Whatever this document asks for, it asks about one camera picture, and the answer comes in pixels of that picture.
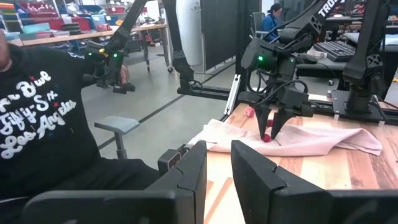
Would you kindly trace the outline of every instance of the wooden tabletop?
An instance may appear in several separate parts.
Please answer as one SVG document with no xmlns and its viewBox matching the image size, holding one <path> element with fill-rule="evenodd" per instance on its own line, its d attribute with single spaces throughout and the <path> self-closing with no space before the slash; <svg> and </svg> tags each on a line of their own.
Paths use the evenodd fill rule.
<svg viewBox="0 0 398 224">
<path fill-rule="evenodd" d="M 144 30 L 152 30 L 152 29 L 164 29 L 167 28 L 166 24 L 151 24 L 151 25 L 142 25 L 140 27 L 133 28 L 131 32 L 137 31 L 144 31 Z M 49 37 L 43 39 L 35 39 L 35 40 L 12 40 L 9 41 L 12 44 L 18 46 L 30 46 L 30 45 L 39 45 L 39 44 L 51 44 L 56 42 L 63 42 L 69 40 L 80 40 L 80 39 L 90 39 L 94 37 L 103 37 L 107 35 L 112 35 L 115 30 L 111 31 L 104 31 L 104 32 L 93 32 L 89 34 L 78 34 L 78 35 L 68 35 L 68 36 L 61 36 L 61 37 Z"/>
<path fill-rule="evenodd" d="M 311 95 L 316 100 L 325 96 Z M 258 133 L 256 117 L 245 114 L 247 105 L 240 104 L 225 121 L 233 126 Z M 314 115 L 296 117 L 289 124 L 302 126 L 331 126 L 364 128 L 383 145 L 379 157 L 357 150 L 333 148 L 327 156 L 268 157 L 279 166 L 323 189 L 398 189 L 398 127 L 360 123 L 333 117 Z M 238 195 L 232 178 L 230 153 L 208 153 L 208 189 L 205 224 L 244 224 Z"/>
</svg>

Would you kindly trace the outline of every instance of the table leg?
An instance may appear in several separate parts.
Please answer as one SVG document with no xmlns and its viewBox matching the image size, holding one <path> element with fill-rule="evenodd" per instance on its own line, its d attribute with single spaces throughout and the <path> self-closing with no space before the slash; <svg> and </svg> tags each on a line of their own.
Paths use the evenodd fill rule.
<svg viewBox="0 0 398 224">
<path fill-rule="evenodd" d="M 148 43 L 146 40 L 146 32 L 141 31 L 141 37 L 142 37 L 142 46 L 144 47 L 144 57 L 147 62 L 147 70 L 148 72 L 150 71 L 150 65 L 149 65 L 149 59 L 148 59 Z"/>
<path fill-rule="evenodd" d="M 163 43 L 164 60 L 166 62 L 166 66 L 169 67 L 170 59 L 169 59 L 169 51 L 167 50 L 167 47 L 169 46 L 169 40 L 167 40 L 166 28 L 160 29 L 160 36 L 162 38 L 162 43 Z"/>
</svg>

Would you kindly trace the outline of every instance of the cable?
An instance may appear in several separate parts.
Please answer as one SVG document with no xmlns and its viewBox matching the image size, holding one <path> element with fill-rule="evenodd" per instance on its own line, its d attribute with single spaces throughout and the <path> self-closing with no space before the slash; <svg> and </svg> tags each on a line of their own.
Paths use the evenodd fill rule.
<svg viewBox="0 0 398 224">
<path fill-rule="evenodd" d="M 385 103 L 385 104 L 387 104 L 387 105 L 389 105 L 389 106 L 391 106 L 392 108 L 394 108 L 394 109 L 396 109 L 396 110 L 398 110 L 398 106 L 393 105 L 392 103 L 386 102 L 386 101 L 381 100 L 381 99 L 379 99 L 379 101 L 382 102 L 382 103 Z"/>
<path fill-rule="evenodd" d="M 285 50 L 285 49 L 287 49 L 288 47 L 290 47 L 291 45 L 294 45 L 295 43 L 301 41 L 302 38 L 306 37 L 307 35 L 308 35 L 308 33 L 305 33 L 305 34 L 301 35 L 299 38 L 297 38 L 297 39 L 291 41 L 290 43 L 288 43 L 283 49 Z"/>
<path fill-rule="evenodd" d="M 337 77 L 337 75 L 334 73 L 334 71 L 333 71 L 329 66 L 325 65 L 324 63 L 320 63 L 320 62 L 318 62 L 318 64 L 323 65 L 323 66 L 325 66 L 327 69 L 329 69 L 330 72 L 333 74 L 333 76 L 334 76 L 335 78 L 337 78 L 337 80 L 338 80 L 339 82 L 342 80 L 342 78 Z"/>
<path fill-rule="evenodd" d="M 196 84 L 196 85 L 198 85 L 200 87 L 199 93 L 201 93 L 203 91 L 203 85 L 199 81 L 192 80 L 190 82 L 192 82 L 192 84 L 190 85 L 191 89 L 194 89 L 195 88 L 195 84 Z"/>
<path fill-rule="evenodd" d="M 388 118 L 386 116 L 386 114 L 384 114 L 384 111 L 381 109 L 380 105 L 378 105 L 375 102 L 369 102 L 369 105 L 372 105 L 374 107 L 376 107 L 376 109 L 379 111 L 381 117 L 383 118 L 384 121 L 388 121 Z"/>
<path fill-rule="evenodd" d="M 312 100 L 309 100 L 308 102 L 310 102 L 312 105 L 314 105 L 314 106 L 316 106 L 316 107 L 319 107 L 319 108 L 322 107 L 321 105 L 319 105 L 319 104 L 316 103 L 316 102 L 313 102 Z"/>
<path fill-rule="evenodd" d="M 290 84 L 292 84 L 292 83 L 301 83 L 301 84 L 304 86 L 304 91 L 303 91 L 303 92 L 304 92 L 304 93 L 308 93 L 308 85 L 307 85 L 305 82 L 303 82 L 303 81 L 301 81 L 301 80 L 291 80 L 291 81 L 282 83 L 280 86 L 278 86 L 278 88 L 276 88 L 274 91 L 272 91 L 270 94 L 268 94 L 268 96 L 265 97 L 262 101 L 260 101 L 260 102 L 258 102 L 258 103 L 255 103 L 255 104 L 254 104 L 254 107 L 260 106 L 261 104 L 265 103 L 265 102 L 268 101 L 271 97 L 273 97 L 279 90 L 281 90 L 283 87 L 285 87 L 285 86 L 287 86 L 287 85 L 290 85 Z"/>
<path fill-rule="evenodd" d="M 264 83 L 266 83 L 267 81 L 264 79 L 264 77 L 262 76 L 262 73 L 260 71 L 257 71 L 257 74 L 259 75 L 259 84 L 257 85 L 257 90 L 254 90 L 253 87 L 250 84 L 251 81 L 251 74 L 252 72 L 249 72 L 248 74 L 248 83 L 246 84 L 246 87 L 248 88 L 248 90 L 251 93 L 264 93 L 266 89 L 260 90 L 261 88 L 261 83 L 262 81 L 264 81 Z"/>
</svg>

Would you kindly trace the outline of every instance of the black pole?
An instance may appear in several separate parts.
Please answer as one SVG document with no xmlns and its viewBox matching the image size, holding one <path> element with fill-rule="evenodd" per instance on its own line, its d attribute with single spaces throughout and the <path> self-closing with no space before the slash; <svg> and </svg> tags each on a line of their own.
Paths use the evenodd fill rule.
<svg viewBox="0 0 398 224">
<path fill-rule="evenodd" d="M 235 74 L 241 75 L 241 83 L 239 85 L 239 92 L 246 91 L 248 80 L 248 71 L 242 68 L 241 59 L 246 47 L 250 43 L 250 12 L 249 1 L 253 0 L 238 0 L 238 16 L 237 16 L 237 38 L 236 38 L 236 58 L 235 58 Z"/>
</svg>

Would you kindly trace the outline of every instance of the black partition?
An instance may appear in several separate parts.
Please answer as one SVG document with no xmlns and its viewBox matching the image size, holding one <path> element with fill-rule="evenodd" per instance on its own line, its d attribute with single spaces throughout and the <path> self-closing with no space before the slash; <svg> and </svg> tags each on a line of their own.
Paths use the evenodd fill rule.
<svg viewBox="0 0 398 224">
<path fill-rule="evenodd" d="M 248 1 L 250 11 L 260 11 L 260 0 Z M 205 70 L 235 56 L 238 2 L 239 0 L 201 0 Z"/>
</svg>

